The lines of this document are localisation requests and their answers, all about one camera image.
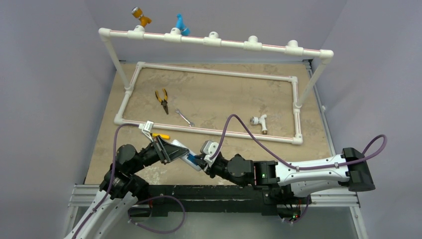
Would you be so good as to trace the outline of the blue battery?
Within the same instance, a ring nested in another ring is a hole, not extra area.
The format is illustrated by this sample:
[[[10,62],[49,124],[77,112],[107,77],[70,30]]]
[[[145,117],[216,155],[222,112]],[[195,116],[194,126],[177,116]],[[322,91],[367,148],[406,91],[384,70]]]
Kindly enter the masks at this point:
[[[192,154],[188,154],[188,155],[187,155],[187,159],[188,159],[190,162],[192,162],[194,165],[197,165],[197,163],[196,163],[196,159],[195,159],[195,156],[194,156],[194,155],[192,155]]]

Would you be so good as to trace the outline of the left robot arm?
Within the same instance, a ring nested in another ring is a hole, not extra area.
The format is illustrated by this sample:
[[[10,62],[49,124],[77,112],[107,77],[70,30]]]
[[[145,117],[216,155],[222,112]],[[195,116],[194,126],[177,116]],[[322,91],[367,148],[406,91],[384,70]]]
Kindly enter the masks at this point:
[[[173,196],[150,194],[150,185],[136,173],[160,162],[170,163],[190,151],[161,137],[154,138],[147,147],[137,151],[131,144],[116,150],[110,170],[105,174],[95,198],[77,225],[65,236],[67,239],[100,239],[122,216],[129,216],[136,204],[151,206],[151,201],[164,203],[166,199],[181,201]]]

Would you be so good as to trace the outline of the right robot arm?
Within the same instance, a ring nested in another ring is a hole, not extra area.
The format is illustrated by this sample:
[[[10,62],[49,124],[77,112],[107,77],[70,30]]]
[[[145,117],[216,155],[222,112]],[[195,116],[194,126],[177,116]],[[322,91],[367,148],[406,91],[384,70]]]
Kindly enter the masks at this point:
[[[346,187],[351,192],[375,190],[364,154],[351,147],[333,157],[293,163],[247,160],[240,154],[230,160],[222,154],[214,160],[206,157],[196,155],[194,160],[210,178],[218,176],[240,187],[277,188],[280,198],[287,203],[337,187]]]

